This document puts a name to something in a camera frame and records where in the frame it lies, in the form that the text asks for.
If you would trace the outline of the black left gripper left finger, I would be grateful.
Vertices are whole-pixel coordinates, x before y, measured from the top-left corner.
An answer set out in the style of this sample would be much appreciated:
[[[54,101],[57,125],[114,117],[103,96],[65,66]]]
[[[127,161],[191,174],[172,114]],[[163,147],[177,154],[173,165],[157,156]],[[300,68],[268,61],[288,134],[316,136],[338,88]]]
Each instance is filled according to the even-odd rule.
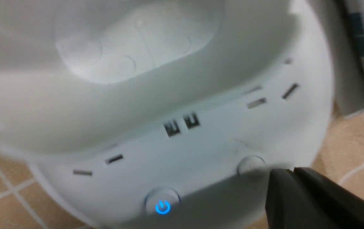
[[[295,173],[273,169],[265,203],[269,229],[338,229]]]

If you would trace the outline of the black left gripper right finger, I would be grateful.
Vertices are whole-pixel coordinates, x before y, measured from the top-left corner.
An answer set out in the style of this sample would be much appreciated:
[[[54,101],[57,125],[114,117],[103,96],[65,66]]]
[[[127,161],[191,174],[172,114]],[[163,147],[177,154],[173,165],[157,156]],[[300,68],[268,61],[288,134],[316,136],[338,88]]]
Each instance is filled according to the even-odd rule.
[[[295,168],[294,173],[341,229],[364,229],[364,199],[311,168]]]

